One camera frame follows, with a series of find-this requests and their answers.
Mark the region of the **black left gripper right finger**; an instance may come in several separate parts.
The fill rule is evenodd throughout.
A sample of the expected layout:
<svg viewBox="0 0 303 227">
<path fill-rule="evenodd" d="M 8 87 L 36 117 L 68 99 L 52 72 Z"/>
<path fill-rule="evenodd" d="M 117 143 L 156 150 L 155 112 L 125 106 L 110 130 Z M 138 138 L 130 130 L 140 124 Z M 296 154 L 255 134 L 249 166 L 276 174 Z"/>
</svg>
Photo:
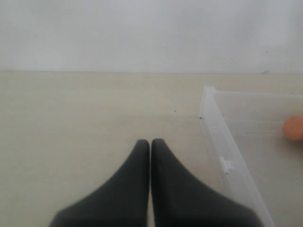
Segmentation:
<svg viewBox="0 0 303 227">
<path fill-rule="evenodd" d="M 261 227 L 251 209 L 192 175 L 165 140 L 151 144 L 151 195 L 157 227 Z"/>
</svg>

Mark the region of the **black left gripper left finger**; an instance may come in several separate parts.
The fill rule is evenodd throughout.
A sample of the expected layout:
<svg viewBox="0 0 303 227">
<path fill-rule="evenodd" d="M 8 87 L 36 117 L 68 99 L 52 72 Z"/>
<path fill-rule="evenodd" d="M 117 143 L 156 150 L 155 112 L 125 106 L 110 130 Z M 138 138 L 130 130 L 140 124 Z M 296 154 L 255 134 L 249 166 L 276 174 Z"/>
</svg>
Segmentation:
<svg viewBox="0 0 303 227">
<path fill-rule="evenodd" d="M 150 145 L 138 140 L 121 167 L 93 193 L 59 211 L 52 227 L 145 227 Z"/>
</svg>

